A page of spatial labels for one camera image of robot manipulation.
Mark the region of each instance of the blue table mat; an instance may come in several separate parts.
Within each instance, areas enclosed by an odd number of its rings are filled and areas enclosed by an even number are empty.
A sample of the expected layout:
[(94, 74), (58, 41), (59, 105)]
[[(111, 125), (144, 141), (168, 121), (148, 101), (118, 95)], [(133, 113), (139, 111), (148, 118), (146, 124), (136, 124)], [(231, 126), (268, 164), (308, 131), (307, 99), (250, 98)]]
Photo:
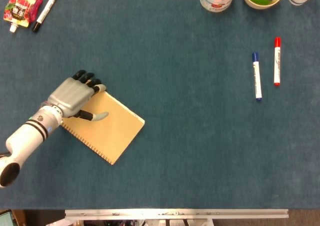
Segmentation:
[(79, 69), (146, 124), (113, 166), (59, 128), (0, 190), (1, 208), (320, 207), (320, 0), (265, 11), (233, 0), (220, 14), (199, 0), (57, 0), (37, 34), (9, 27), (0, 151)]

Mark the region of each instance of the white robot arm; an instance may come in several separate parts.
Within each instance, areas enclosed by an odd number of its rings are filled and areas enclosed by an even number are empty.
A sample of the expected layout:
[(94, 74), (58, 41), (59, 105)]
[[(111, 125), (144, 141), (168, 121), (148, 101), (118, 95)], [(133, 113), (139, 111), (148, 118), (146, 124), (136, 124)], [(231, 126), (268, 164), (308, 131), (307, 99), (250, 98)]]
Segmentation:
[(98, 121), (108, 116), (108, 112), (93, 114), (81, 110), (94, 94), (106, 90), (99, 79), (90, 80), (93, 76), (80, 70), (67, 78), (36, 114), (6, 140), (11, 156), (0, 155), (0, 187), (13, 183), (25, 160), (60, 126), (64, 117)]

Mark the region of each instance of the notebook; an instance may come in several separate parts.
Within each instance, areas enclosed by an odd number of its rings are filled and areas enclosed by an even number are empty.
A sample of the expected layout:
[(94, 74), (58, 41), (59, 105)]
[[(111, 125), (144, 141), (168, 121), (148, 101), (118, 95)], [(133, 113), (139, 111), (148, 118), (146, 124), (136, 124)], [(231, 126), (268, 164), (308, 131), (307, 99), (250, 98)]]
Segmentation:
[(145, 121), (107, 92), (94, 95), (82, 108), (92, 113), (108, 111), (101, 121), (64, 118), (62, 127), (113, 165), (128, 147)]

